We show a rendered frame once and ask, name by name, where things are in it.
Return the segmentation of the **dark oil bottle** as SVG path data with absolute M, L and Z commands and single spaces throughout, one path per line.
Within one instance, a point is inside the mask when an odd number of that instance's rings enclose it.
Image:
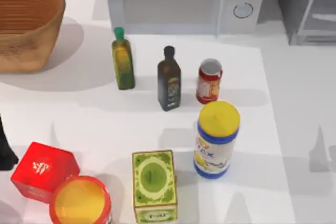
M 181 104 L 181 69 L 174 56 L 173 46 L 164 47 L 164 59 L 157 66 L 157 97 L 164 111 L 178 108 Z

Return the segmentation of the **red and white can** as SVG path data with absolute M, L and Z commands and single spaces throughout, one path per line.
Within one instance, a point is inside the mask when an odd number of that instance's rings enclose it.
M 196 98 L 200 103 L 218 100 L 222 74 L 222 65 L 217 59 L 209 58 L 201 62 L 196 89 Z

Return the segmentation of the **green oil bottle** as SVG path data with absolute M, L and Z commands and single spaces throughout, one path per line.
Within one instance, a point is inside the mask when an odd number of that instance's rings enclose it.
M 115 27 L 115 40 L 112 43 L 114 72 L 119 90 L 135 87 L 133 58 L 130 42 L 124 36 L 123 27 Z

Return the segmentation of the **yellow-lidded blue white canister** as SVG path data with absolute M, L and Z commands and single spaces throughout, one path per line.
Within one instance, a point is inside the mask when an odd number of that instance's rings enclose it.
M 197 119 L 193 163 L 202 177 L 217 179 L 230 166 L 240 114 L 225 101 L 213 101 L 202 107 Z

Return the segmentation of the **green tin box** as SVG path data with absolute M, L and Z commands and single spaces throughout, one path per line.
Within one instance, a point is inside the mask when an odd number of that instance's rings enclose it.
M 133 153 L 132 177 L 137 224 L 176 222 L 177 189 L 172 150 Z

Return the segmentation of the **pale microwave oven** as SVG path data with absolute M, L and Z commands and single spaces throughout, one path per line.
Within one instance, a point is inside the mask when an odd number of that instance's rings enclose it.
M 127 34 L 251 34 L 263 0 L 107 0 L 113 27 Z M 249 3 L 253 14 L 239 19 L 236 5 Z

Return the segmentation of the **round microwave knob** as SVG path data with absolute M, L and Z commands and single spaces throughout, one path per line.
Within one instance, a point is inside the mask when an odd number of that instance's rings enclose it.
M 235 17 L 239 19 L 244 19 L 253 14 L 254 8 L 249 3 L 243 3 L 240 5 L 236 5 L 233 10 L 233 14 Z

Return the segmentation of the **red yellow-lidded canister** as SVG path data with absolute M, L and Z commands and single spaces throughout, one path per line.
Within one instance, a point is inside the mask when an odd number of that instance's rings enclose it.
M 92 176 L 64 181 L 52 196 L 49 214 L 52 224 L 114 224 L 110 194 Z

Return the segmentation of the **red box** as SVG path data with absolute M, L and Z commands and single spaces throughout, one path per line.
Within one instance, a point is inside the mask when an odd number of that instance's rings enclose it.
M 56 188 L 79 173 L 72 152 L 33 142 L 13 172 L 11 182 L 23 196 L 49 204 Z

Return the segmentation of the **brown woven basket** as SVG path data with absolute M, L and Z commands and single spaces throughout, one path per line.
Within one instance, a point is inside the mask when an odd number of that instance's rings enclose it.
M 0 0 L 0 73 L 41 70 L 55 47 L 65 0 Z

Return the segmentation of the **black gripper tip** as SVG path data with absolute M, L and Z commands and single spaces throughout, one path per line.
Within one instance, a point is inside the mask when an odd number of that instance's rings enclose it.
M 10 171 L 19 162 L 19 158 L 11 149 L 0 116 L 0 171 Z

